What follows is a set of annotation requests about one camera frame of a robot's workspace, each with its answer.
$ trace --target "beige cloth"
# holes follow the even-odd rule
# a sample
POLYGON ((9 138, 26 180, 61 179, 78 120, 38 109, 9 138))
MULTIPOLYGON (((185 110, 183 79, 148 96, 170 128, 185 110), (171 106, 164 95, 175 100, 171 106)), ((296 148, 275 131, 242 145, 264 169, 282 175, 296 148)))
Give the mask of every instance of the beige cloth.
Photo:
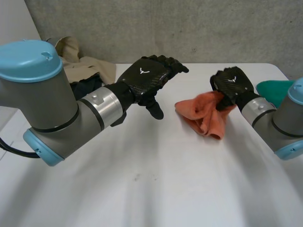
POLYGON ((88 79, 98 72, 103 83, 112 84, 115 82, 116 65, 91 57, 79 59, 79 43, 76 38, 66 36, 59 39, 51 38, 47 41, 55 46, 70 83, 88 79))

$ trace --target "light blue joint cap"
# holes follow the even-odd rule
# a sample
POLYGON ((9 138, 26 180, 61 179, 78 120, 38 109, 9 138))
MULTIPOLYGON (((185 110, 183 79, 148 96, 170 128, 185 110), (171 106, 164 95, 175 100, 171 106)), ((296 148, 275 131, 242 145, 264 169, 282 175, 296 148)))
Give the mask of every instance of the light blue joint cap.
POLYGON ((30 129, 23 134, 23 139, 49 166, 55 166, 64 160, 35 136, 30 129))
POLYGON ((303 105, 303 78, 298 79, 288 90, 288 97, 299 105, 303 105))
POLYGON ((56 76, 63 67, 56 49, 40 40, 24 40, 0 46, 0 78, 34 83, 56 76))
POLYGON ((303 154, 303 140, 289 144, 278 151, 275 154, 282 160, 289 160, 303 154))

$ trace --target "white table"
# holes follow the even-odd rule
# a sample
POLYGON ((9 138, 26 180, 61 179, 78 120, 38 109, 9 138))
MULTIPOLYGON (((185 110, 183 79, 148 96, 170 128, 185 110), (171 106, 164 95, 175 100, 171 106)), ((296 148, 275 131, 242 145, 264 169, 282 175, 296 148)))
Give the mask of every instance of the white table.
MULTIPOLYGON (((190 72, 157 95, 162 121, 134 105, 122 125, 55 167, 6 153, 0 226, 303 226, 303 156, 279 160, 238 110, 222 141, 198 136, 175 113, 177 101, 211 90, 210 76, 234 65, 254 85, 286 79, 270 64, 186 64, 190 72)), ((128 66, 118 65, 117 74, 128 66)), ((27 128, 18 111, 0 135, 30 151, 22 140, 27 128)))

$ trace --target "carbon fiber hand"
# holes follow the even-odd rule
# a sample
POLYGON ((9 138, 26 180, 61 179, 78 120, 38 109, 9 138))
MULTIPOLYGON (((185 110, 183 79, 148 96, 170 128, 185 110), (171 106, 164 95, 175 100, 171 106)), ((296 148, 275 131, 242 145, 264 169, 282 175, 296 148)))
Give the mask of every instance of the carbon fiber hand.
POLYGON ((224 94, 223 100, 218 104, 217 109, 224 109, 227 106, 235 105, 237 98, 245 92, 254 92, 254 86, 238 67, 226 68, 218 71, 210 78, 210 84, 214 91, 224 94))
POLYGON ((188 71, 176 59, 152 55, 136 61, 121 75, 118 82, 129 86, 136 103, 145 106, 154 118, 162 119, 164 114, 155 100, 157 91, 178 73, 188 71))

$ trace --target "white logo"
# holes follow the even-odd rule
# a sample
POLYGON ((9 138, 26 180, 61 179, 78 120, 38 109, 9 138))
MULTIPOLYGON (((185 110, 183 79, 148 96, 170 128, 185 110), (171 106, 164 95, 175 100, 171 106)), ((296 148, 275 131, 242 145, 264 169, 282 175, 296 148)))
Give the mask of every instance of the white logo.
POLYGON ((142 74, 142 73, 149 73, 149 71, 144 72, 144 71, 142 70, 142 68, 140 68, 140 74, 142 74))
POLYGON ((236 82, 236 79, 237 79, 237 77, 235 76, 235 78, 234 79, 228 79, 227 81, 229 81, 229 82, 236 82))

